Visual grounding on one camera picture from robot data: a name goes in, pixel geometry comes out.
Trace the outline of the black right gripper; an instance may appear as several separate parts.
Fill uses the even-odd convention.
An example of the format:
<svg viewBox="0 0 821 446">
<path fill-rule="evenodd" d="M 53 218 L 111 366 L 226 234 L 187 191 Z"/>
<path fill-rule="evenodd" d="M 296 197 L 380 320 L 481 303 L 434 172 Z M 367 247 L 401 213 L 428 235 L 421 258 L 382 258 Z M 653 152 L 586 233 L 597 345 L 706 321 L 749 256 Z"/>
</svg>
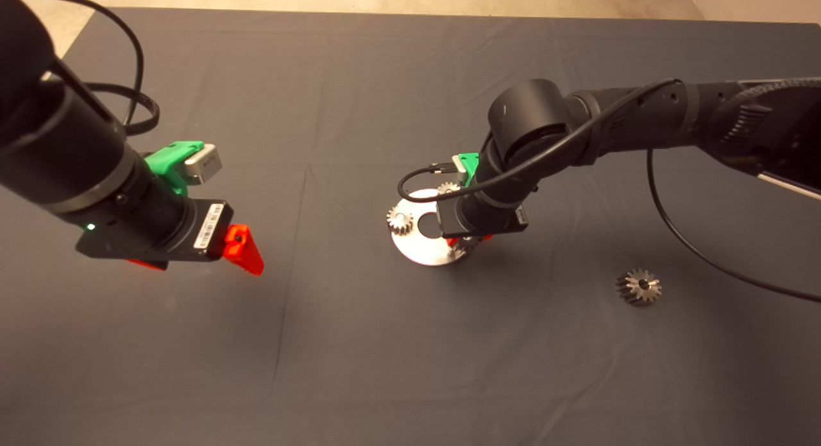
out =
<svg viewBox="0 0 821 446">
<path fill-rule="evenodd" d="M 489 241 L 494 235 L 524 232 L 530 226 L 523 206 L 494 207 L 478 198 L 450 198 L 437 202 L 437 220 L 448 247 L 457 249 L 461 237 Z"/>
</svg>

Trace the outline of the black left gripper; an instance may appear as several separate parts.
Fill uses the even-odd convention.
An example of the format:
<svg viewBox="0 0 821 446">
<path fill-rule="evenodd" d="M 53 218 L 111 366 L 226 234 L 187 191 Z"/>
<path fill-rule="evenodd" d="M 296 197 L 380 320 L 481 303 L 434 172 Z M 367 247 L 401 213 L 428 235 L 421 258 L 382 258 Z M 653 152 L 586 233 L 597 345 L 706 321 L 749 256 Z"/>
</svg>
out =
<svg viewBox="0 0 821 446">
<path fill-rule="evenodd" d="M 223 258 L 261 277 L 265 264 L 250 227 L 231 224 L 225 200 L 185 198 L 182 211 L 152 215 L 137 227 L 97 225 L 82 233 L 76 251 L 93 259 L 122 259 L 166 271 L 170 262 L 213 262 Z"/>
</svg>

